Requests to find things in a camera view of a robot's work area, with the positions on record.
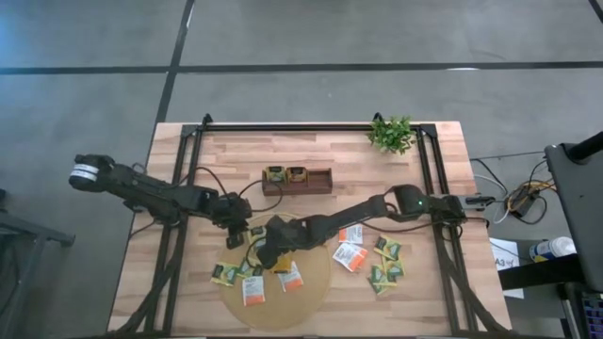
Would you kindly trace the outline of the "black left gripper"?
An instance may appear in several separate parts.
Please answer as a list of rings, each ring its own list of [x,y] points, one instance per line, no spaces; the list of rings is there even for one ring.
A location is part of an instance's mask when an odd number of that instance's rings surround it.
[[[218,197],[214,203],[214,224],[229,232],[241,232],[236,236],[230,234],[226,238],[228,250],[241,247],[245,244],[247,219],[253,215],[251,205],[247,199],[241,198],[235,192],[227,193]]]

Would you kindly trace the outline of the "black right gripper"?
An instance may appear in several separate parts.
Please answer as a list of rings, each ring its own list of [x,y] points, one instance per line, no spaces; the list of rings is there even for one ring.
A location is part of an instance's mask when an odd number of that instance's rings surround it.
[[[309,250],[314,246],[309,231],[296,219],[285,221],[273,216],[265,228],[266,243],[256,252],[262,268],[288,269],[289,251]]]

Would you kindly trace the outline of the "yellow black tea packets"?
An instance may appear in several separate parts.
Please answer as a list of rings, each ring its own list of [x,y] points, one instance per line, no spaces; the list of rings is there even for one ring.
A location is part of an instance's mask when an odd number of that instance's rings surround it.
[[[262,247],[266,242],[267,231],[264,226],[253,227],[248,232],[248,238],[251,245],[255,248]]]

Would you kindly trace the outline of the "white orange Tazo tea packet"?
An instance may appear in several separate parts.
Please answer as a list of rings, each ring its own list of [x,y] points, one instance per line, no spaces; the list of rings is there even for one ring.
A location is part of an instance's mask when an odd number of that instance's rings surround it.
[[[333,259],[350,272],[358,270],[367,258],[368,251],[355,244],[341,243]]]
[[[277,276],[285,293],[303,286],[302,275],[295,262],[291,263],[291,268],[287,273],[278,273]]]
[[[251,276],[242,281],[242,298],[245,307],[262,304],[266,301],[262,276]]]
[[[338,232],[338,242],[362,245],[364,243],[363,225],[355,224],[340,230]]]

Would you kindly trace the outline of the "round woven straw placemat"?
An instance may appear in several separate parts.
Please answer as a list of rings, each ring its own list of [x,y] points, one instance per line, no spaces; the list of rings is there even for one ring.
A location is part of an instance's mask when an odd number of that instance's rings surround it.
[[[245,244],[234,250],[223,250],[218,262],[239,266],[243,258],[256,258],[255,247]],[[284,292],[276,273],[263,269],[266,301],[245,307],[242,298],[242,281],[236,277],[233,286],[219,285],[220,300],[240,322],[258,331],[284,331],[296,327],[315,314],[323,304],[331,287],[331,251],[325,245],[311,250],[290,252],[303,279],[303,286]]]

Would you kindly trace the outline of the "brown wooden organizer box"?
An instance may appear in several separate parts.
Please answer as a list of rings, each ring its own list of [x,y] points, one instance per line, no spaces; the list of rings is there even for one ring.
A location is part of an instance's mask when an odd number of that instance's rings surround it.
[[[265,196],[292,196],[331,194],[333,192],[333,173],[331,169],[307,169],[308,180],[306,183],[293,184],[271,183],[267,180],[264,170],[262,172],[262,191]]]

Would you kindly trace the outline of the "green plant in white pot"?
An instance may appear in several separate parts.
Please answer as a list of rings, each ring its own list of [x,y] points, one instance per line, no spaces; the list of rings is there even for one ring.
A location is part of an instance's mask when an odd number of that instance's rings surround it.
[[[370,144],[381,153],[404,155],[416,144],[416,132],[409,116],[384,118],[377,114],[370,123],[367,133]]]

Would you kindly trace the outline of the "dark metal cart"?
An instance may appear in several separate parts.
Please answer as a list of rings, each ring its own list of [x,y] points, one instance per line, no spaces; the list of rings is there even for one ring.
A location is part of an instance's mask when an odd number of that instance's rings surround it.
[[[0,339],[12,339],[49,241],[71,247],[75,236],[17,218],[5,207],[7,191],[0,188]]]

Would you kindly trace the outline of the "white paper sheet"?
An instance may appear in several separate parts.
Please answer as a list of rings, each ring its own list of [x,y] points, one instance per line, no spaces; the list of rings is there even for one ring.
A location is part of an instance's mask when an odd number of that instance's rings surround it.
[[[495,258],[497,271],[518,267],[521,265],[522,258],[518,255],[517,244],[513,241],[489,238],[492,253]],[[503,290],[503,295],[506,298],[524,299],[524,290],[510,289]]]

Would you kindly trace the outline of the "black power adapter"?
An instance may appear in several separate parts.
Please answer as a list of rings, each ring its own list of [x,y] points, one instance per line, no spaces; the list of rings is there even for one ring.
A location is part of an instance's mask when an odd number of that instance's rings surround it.
[[[510,213],[517,218],[524,217],[540,197],[538,192],[522,188],[508,199]]]

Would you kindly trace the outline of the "black shelf bar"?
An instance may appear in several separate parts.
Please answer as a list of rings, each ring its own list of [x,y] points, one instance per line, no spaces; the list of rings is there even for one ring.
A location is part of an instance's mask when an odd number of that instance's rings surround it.
[[[579,257],[576,254],[500,270],[498,277],[503,290],[585,282]]]

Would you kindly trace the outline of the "white spray can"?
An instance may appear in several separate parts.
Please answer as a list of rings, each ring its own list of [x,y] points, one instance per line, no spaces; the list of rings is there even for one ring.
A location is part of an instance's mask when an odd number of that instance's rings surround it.
[[[534,263],[549,261],[576,253],[573,239],[567,236],[541,241],[538,244],[532,245],[529,249],[530,259]]]

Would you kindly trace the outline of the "dark grey flat panel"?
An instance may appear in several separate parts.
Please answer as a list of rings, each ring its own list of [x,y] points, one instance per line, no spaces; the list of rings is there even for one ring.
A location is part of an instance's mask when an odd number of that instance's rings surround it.
[[[569,160],[562,147],[545,148],[546,162],[577,249],[585,282],[603,292],[603,150],[585,164]]]

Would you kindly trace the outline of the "black mesh crate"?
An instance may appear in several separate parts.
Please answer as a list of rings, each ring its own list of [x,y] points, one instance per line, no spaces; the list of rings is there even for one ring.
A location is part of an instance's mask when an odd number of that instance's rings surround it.
[[[558,293],[564,333],[571,339],[603,339],[603,293],[577,282],[562,284]]]

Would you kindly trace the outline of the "black pole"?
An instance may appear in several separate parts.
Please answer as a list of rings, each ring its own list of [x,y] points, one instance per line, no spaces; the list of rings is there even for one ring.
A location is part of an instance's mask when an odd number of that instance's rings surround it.
[[[585,164],[590,157],[603,150],[603,131],[580,143],[564,143],[564,152],[569,160],[577,164]]]

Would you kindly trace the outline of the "black metal table frame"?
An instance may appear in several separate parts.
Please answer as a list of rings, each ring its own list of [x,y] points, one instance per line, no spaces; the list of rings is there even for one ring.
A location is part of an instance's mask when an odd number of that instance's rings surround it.
[[[260,218],[272,213],[291,217],[332,214],[398,184],[420,187],[446,186],[452,194],[473,194],[477,187],[464,135],[457,121],[435,125],[436,140],[416,145],[404,155],[381,153],[369,144],[367,125],[259,123],[235,125],[211,123],[200,138],[189,142],[198,150],[200,186],[225,187],[241,193],[258,210]],[[266,197],[259,185],[267,166],[304,166],[331,169],[334,189],[328,195]],[[276,336],[436,336],[450,334],[442,273],[436,247],[447,244],[428,227],[427,220],[397,224],[379,219],[370,222],[364,245],[371,249],[380,234],[397,239],[405,275],[395,287],[377,296],[367,282],[379,256],[371,252],[366,262],[349,272],[331,251],[331,287],[318,311],[300,325]],[[220,300],[219,284],[210,280],[214,265],[225,250],[224,230],[208,220],[193,218],[187,227],[184,258],[171,321],[174,336],[260,337],[262,331],[237,320]]]

